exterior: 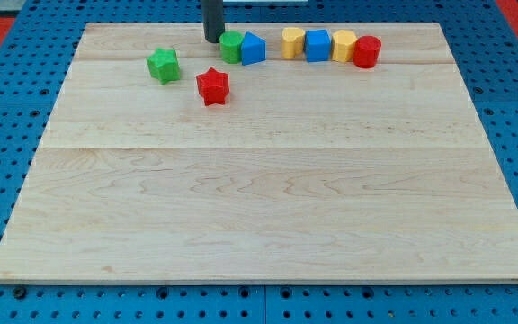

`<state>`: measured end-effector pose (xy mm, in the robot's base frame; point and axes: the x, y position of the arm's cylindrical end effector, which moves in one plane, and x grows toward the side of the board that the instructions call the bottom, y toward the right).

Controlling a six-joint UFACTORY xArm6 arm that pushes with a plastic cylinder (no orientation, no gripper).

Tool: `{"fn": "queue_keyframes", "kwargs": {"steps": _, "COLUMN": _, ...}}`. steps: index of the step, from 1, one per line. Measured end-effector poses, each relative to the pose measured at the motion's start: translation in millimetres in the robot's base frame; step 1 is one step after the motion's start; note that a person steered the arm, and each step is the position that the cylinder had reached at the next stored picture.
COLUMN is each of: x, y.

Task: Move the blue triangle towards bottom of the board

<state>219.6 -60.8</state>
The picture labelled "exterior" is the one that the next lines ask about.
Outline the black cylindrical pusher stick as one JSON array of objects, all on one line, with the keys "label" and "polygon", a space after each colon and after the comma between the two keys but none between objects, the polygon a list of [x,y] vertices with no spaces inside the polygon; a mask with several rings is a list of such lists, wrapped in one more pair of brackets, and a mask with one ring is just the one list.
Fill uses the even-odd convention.
[{"label": "black cylindrical pusher stick", "polygon": [[224,1],[201,0],[201,19],[205,40],[219,43],[220,36],[225,32]]}]

